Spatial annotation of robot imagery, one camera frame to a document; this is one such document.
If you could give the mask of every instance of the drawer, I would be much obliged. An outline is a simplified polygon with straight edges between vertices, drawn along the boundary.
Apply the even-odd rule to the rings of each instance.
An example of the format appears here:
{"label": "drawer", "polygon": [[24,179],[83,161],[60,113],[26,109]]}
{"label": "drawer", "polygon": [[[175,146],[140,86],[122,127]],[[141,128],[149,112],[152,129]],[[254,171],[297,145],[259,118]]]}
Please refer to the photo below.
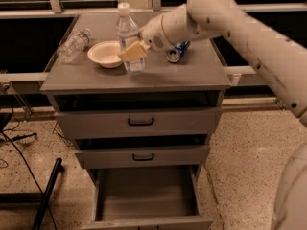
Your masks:
{"label": "drawer", "polygon": [[207,230],[189,166],[99,170],[92,221],[82,229]]}
{"label": "drawer", "polygon": [[86,93],[53,96],[60,111],[215,107],[220,91]]}
{"label": "drawer", "polygon": [[222,109],[58,112],[55,117],[68,139],[131,137],[214,132]]}
{"label": "drawer", "polygon": [[83,169],[203,164],[209,146],[91,149],[76,152]]}

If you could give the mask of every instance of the blue can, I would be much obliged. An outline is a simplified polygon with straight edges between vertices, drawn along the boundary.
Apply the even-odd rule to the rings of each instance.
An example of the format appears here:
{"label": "blue can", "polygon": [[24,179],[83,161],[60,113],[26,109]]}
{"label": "blue can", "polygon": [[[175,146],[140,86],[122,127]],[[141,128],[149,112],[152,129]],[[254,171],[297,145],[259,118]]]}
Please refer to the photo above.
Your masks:
{"label": "blue can", "polygon": [[179,62],[182,59],[184,53],[189,48],[189,46],[190,46],[190,41],[181,42],[180,44],[176,45],[173,49],[166,52],[166,58],[172,63]]}

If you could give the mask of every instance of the speckled floor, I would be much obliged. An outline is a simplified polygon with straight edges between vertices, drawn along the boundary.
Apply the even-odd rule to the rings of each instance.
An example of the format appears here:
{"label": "speckled floor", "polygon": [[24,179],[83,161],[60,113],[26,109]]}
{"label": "speckled floor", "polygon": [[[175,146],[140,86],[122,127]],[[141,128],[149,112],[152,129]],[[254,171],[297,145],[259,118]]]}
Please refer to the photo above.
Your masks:
{"label": "speckled floor", "polygon": [[[91,219],[93,184],[74,149],[53,133],[50,112],[36,112],[15,135],[37,132],[16,142],[44,189],[55,160],[62,158],[50,207],[58,229],[79,229]],[[12,121],[7,127],[13,127]],[[201,210],[214,220],[211,230],[270,229],[279,176],[290,155],[307,143],[307,130],[288,111],[226,109],[211,139],[211,152],[198,181]],[[0,192],[37,192],[12,145],[0,147]],[[37,205],[1,205],[0,229],[31,229]],[[47,212],[41,229],[54,229]]]}

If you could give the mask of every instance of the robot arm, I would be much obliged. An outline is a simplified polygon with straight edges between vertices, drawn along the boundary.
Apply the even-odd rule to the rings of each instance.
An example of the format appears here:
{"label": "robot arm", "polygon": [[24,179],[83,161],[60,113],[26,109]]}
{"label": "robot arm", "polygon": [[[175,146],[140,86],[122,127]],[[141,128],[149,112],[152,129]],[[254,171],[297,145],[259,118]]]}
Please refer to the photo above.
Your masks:
{"label": "robot arm", "polygon": [[153,18],[142,37],[153,51],[223,36],[307,127],[307,50],[242,11],[234,0],[188,0]]}

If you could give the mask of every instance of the white bowl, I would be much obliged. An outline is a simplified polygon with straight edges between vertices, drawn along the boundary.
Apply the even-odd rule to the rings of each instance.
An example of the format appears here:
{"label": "white bowl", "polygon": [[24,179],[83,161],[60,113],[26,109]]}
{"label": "white bowl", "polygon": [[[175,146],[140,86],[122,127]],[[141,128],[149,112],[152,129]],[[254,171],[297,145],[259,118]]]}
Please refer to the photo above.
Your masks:
{"label": "white bowl", "polygon": [[105,41],[91,47],[87,55],[90,60],[105,68],[115,68],[122,64],[122,60],[117,56],[120,51],[118,41]]}

